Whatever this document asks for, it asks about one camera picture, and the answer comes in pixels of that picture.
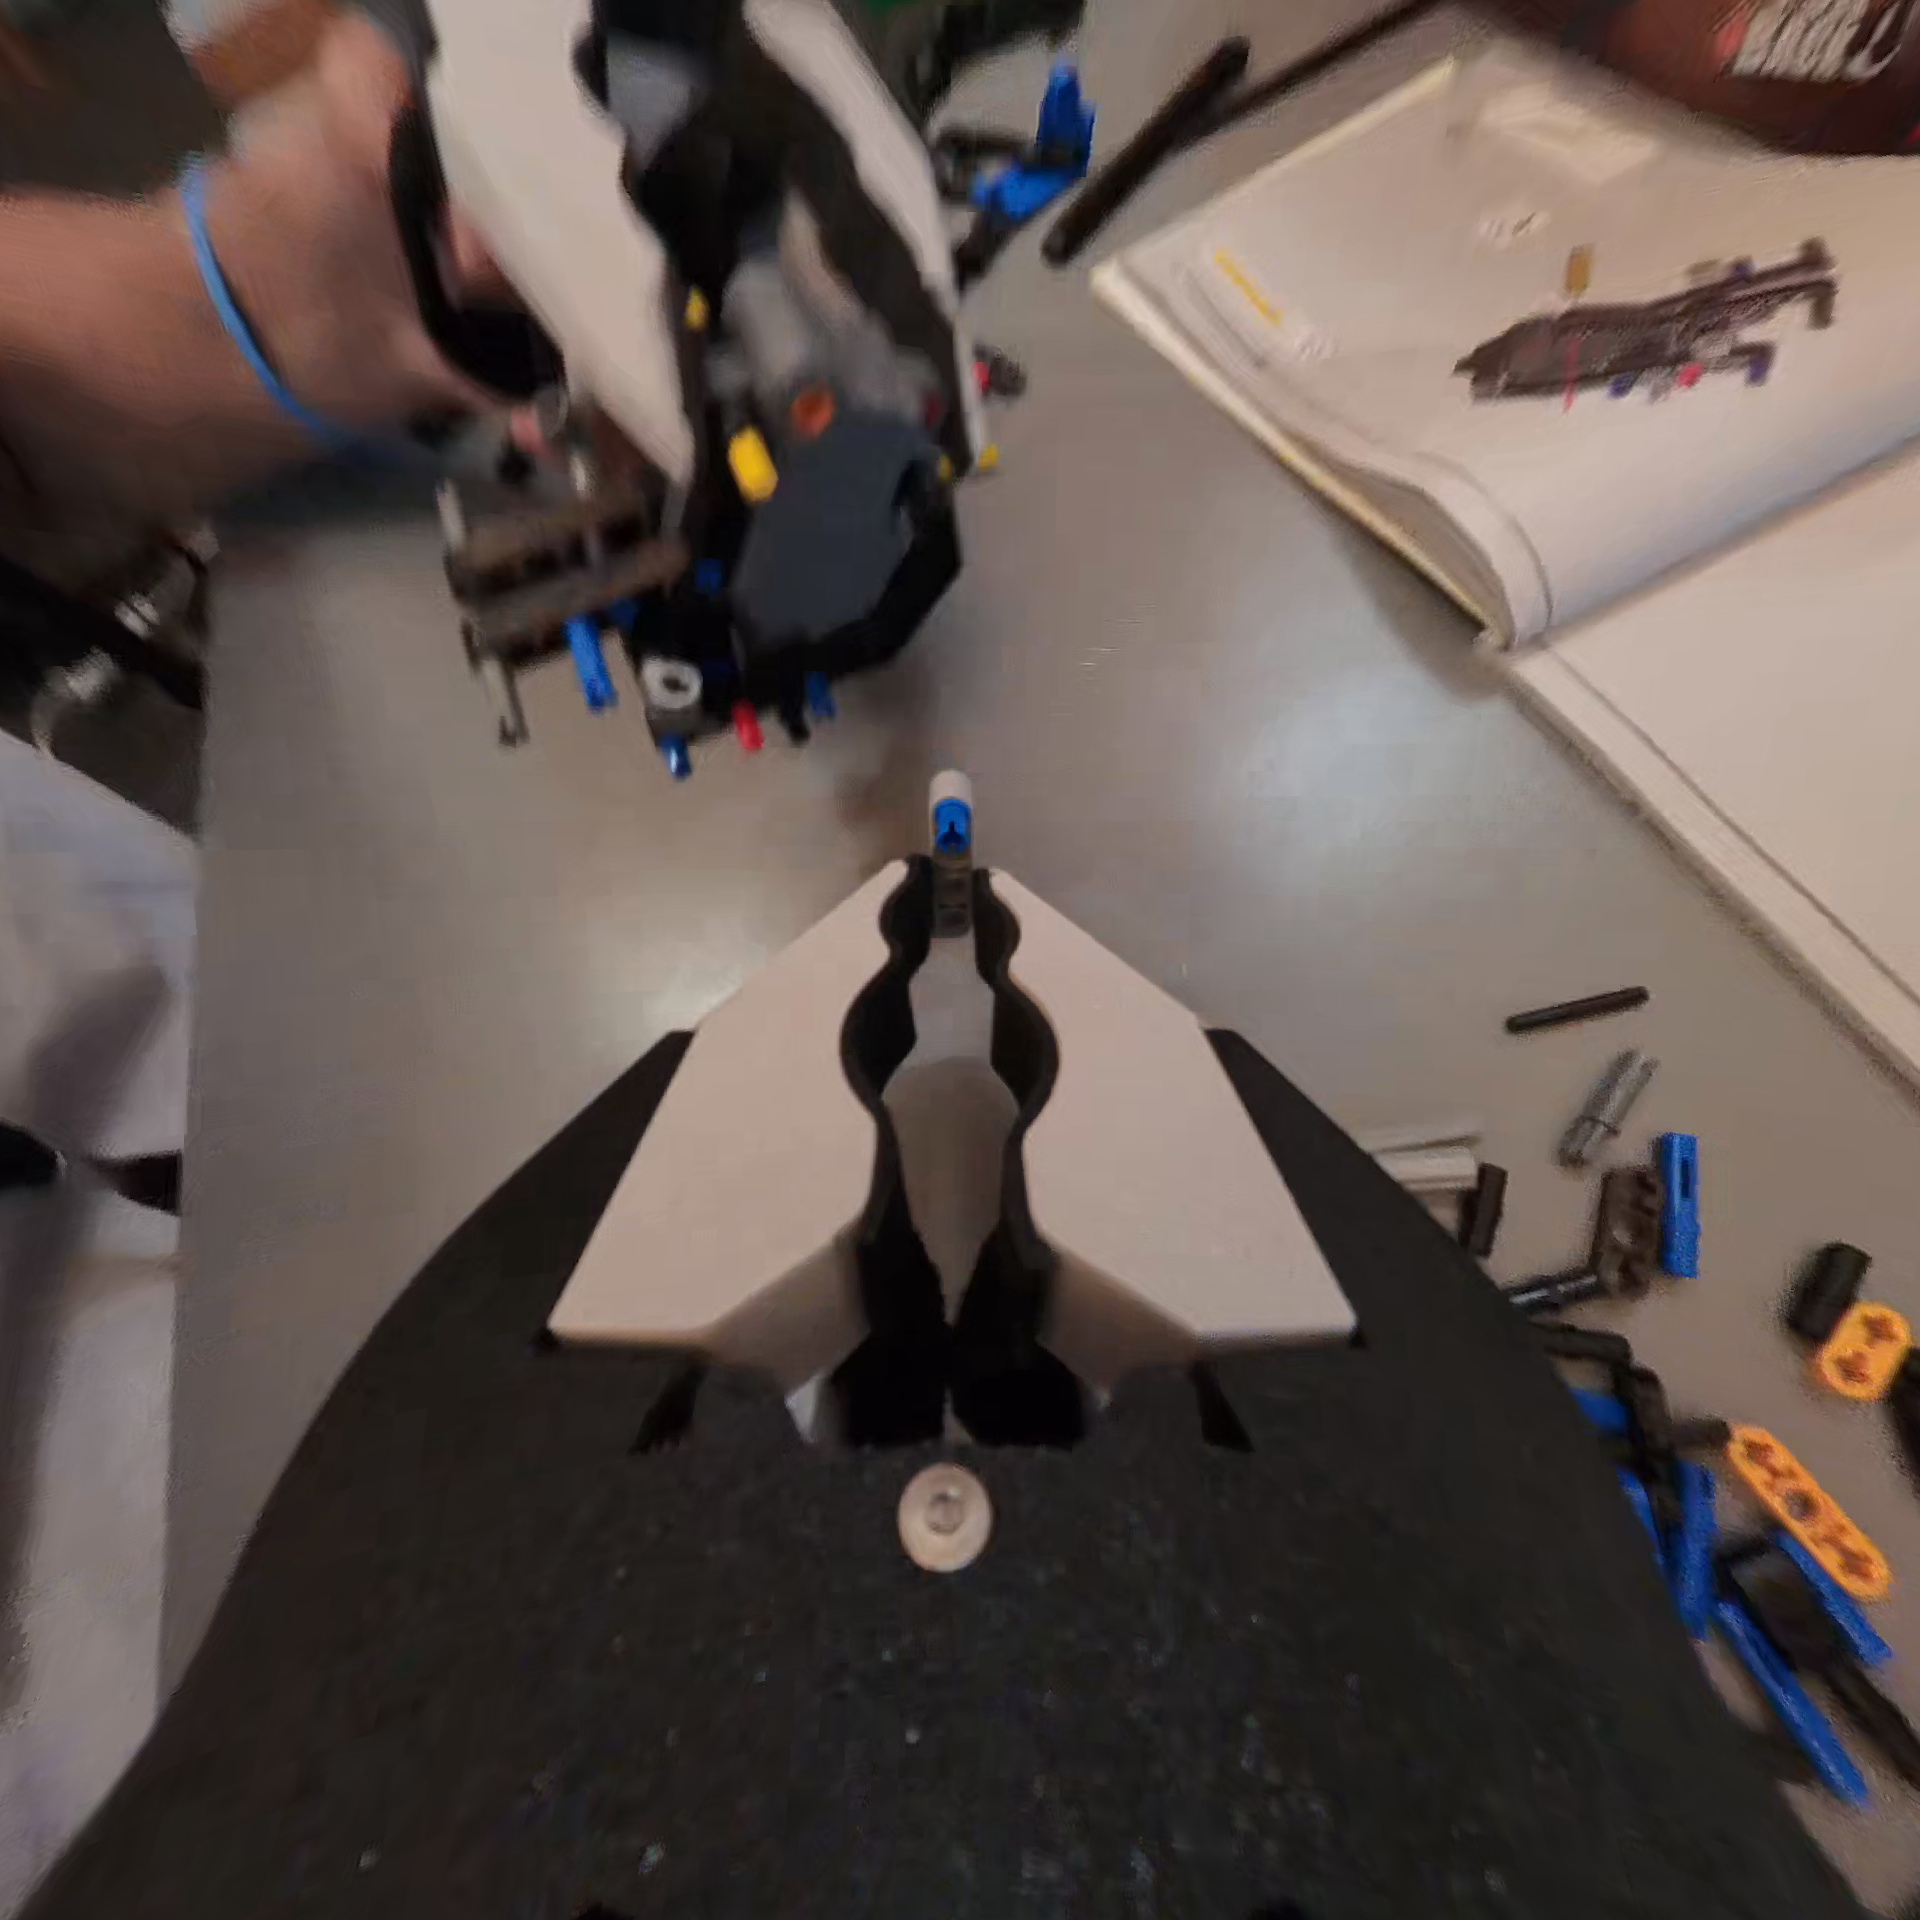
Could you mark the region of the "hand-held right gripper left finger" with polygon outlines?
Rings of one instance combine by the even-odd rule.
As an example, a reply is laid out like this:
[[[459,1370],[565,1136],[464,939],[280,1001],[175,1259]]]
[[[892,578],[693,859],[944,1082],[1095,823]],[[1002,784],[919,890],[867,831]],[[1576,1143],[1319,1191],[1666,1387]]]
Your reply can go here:
[[[879,1127],[840,1042],[892,955],[883,908],[912,877],[892,859],[693,1028],[547,1316],[557,1345],[853,1353]]]

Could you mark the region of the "dark grey lego assembly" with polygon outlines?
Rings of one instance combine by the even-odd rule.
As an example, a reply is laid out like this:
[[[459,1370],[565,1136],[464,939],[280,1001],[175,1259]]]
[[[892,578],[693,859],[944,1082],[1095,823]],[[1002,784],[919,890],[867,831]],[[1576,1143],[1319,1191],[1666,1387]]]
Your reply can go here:
[[[604,472],[565,391],[539,397],[565,472],[439,488],[462,652],[506,751],[531,733],[533,671],[565,666],[608,714],[618,658],[674,780],[711,738],[805,744],[838,681],[894,658],[955,578],[939,371],[772,241],[717,306],[688,301],[688,336],[709,464],[683,504]]]

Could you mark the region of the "blue lego connector piece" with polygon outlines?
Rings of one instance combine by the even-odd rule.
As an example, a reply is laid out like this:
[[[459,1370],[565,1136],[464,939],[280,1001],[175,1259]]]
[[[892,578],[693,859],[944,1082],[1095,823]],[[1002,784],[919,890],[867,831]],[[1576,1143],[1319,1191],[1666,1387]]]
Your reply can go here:
[[[948,128],[944,153],[957,201],[978,218],[1024,226],[1087,176],[1095,107],[1083,91],[1078,65],[1055,61],[1047,74],[1035,125]]]

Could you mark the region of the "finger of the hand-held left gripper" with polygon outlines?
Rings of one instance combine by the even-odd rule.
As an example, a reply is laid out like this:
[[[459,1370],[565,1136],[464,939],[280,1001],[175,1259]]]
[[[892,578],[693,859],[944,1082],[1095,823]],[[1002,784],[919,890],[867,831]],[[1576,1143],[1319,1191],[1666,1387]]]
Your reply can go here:
[[[974,347],[920,133],[840,7],[747,2],[741,23],[772,67],[798,187],[831,271],[901,357],[930,376],[946,463],[975,469],[984,424]]]
[[[576,48],[588,2],[427,2],[422,96],[452,208],[584,396],[669,485],[700,467],[680,284],[626,191],[626,135]]]

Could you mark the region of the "person's left forearm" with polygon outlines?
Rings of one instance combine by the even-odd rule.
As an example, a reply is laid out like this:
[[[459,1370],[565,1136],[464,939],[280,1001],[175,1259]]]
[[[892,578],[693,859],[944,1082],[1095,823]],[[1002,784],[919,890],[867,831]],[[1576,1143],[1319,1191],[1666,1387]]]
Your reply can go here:
[[[5,565],[56,592],[327,448],[275,424],[200,292],[175,186],[5,191]]]

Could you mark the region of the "lego instruction booklet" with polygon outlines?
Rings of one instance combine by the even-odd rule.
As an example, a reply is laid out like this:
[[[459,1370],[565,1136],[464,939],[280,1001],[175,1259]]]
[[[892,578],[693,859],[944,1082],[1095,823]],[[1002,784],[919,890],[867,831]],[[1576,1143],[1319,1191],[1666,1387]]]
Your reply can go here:
[[[1487,40],[1091,287],[1527,644],[1915,434],[1915,210],[1915,152],[1770,152]]]

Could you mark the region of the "dark red printed bag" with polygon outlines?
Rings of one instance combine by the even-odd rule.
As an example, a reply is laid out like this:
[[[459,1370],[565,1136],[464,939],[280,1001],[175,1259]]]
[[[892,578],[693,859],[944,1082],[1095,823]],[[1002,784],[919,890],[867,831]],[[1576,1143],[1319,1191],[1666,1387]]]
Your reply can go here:
[[[1915,2],[1487,2],[1478,12],[1782,153],[1918,155]]]

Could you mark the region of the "long black lego axle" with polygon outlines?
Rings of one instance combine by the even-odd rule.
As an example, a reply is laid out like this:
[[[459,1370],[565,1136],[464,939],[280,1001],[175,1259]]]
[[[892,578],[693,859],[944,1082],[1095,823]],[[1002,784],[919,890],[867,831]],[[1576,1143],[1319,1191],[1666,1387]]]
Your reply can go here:
[[[1245,37],[1222,40],[1140,128],[1087,173],[1039,242],[1039,256],[1051,271],[1071,264],[1139,186],[1202,128],[1245,75],[1250,56],[1253,43]]]

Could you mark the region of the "pile of loose lego pieces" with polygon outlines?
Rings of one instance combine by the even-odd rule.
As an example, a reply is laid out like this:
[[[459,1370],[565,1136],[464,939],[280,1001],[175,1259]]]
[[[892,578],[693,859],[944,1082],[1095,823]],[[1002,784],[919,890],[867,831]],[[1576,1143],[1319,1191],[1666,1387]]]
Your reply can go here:
[[[1676,1407],[1629,1336],[1570,1320],[1698,1287],[1701,1135],[1663,1130],[1631,1152],[1623,1145],[1656,1067],[1637,1048],[1613,1056],[1554,1145],[1554,1167],[1592,1179],[1583,1257],[1499,1295],[1574,1370],[1568,1389],[1616,1463],[1683,1628],[1693,1644],[1717,1637],[1765,1700],[1784,1743],[1782,1776],[1864,1809],[1839,1722],[1915,1793],[1915,1723],[1880,1685],[1899,1658],[1871,1615],[1899,1591],[1883,1547],[1775,1429]],[[1398,1127],[1360,1141],[1428,1209],[1452,1204],[1456,1247],[1485,1266],[1508,1169],[1482,1157],[1482,1130]],[[1888,1410],[1915,1491],[1915,1313],[1864,1298],[1871,1265],[1846,1240],[1824,1241],[1791,1273],[1778,1327],[1819,1396]]]

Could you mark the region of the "white paper booklet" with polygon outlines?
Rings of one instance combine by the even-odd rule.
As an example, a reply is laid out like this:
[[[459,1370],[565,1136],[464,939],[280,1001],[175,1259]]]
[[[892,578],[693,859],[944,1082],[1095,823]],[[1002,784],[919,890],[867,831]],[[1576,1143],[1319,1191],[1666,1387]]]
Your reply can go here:
[[[1915,1088],[1915,443],[1514,652],[1504,672]]]

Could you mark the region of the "person's left hand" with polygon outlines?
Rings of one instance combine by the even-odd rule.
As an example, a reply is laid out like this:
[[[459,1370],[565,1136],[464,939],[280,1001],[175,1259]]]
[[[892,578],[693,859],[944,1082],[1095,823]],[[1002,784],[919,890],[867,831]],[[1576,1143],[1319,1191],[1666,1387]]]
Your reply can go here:
[[[213,247],[284,381],[358,443],[462,418],[535,448],[527,401],[495,401],[427,341],[388,200],[407,67],[343,4],[213,4],[187,57],[226,109]]]

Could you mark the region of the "light grey lego piece blue pin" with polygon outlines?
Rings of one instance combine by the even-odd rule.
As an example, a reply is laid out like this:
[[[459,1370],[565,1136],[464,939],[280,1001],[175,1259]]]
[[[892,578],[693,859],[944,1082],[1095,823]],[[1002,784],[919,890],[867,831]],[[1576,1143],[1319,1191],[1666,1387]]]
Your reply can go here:
[[[972,780],[942,770],[928,784],[930,932],[955,943],[974,922],[975,804]]]

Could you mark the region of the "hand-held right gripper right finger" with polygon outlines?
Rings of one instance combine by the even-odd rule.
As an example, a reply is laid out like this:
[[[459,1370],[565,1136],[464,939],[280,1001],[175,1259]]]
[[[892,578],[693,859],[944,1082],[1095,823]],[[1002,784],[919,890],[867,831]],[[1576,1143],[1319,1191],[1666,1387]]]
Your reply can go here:
[[[1039,1341],[1085,1386],[1228,1353],[1339,1346],[1355,1309],[1206,1028],[1020,880],[1002,1011],[1039,1020],[1006,1223],[1039,1247]]]

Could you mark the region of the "blue wristband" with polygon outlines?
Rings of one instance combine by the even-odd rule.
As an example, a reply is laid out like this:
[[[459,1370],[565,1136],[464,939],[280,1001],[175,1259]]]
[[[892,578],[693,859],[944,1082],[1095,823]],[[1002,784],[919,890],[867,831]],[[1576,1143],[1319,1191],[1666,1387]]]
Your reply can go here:
[[[256,330],[250,315],[244,314],[244,306],[232,292],[220,255],[213,247],[208,226],[208,173],[211,168],[205,155],[194,155],[192,161],[187,161],[180,173],[175,176],[175,197],[183,215],[187,251],[198,280],[198,288],[213,312],[213,317],[220,323],[226,343],[237,352],[244,369],[251,373],[253,385],[259,386],[263,397],[284,421],[299,428],[299,433],[308,441],[327,448],[328,452],[343,452],[355,448],[355,433],[308,408],[284,381],[280,373],[266,355]]]

